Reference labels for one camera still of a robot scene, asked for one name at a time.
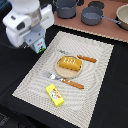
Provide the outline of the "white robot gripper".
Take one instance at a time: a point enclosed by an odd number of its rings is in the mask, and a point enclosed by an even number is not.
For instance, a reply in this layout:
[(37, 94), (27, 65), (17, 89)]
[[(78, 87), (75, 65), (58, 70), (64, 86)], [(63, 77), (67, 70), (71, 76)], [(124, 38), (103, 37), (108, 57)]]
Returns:
[(45, 35), (46, 29), (54, 24), (52, 6), (39, 3), (13, 3), (12, 10), (3, 18), (6, 34), (14, 47), (24, 42), (30, 46)]

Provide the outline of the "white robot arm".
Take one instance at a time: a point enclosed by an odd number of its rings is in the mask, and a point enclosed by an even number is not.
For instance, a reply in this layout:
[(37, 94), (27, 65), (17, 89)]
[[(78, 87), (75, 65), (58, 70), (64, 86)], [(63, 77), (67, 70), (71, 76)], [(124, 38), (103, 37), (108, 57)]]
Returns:
[(28, 46), (45, 36), (54, 24), (52, 6), (40, 7), (39, 0), (8, 0), (12, 10), (3, 18), (6, 34), (14, 47)]

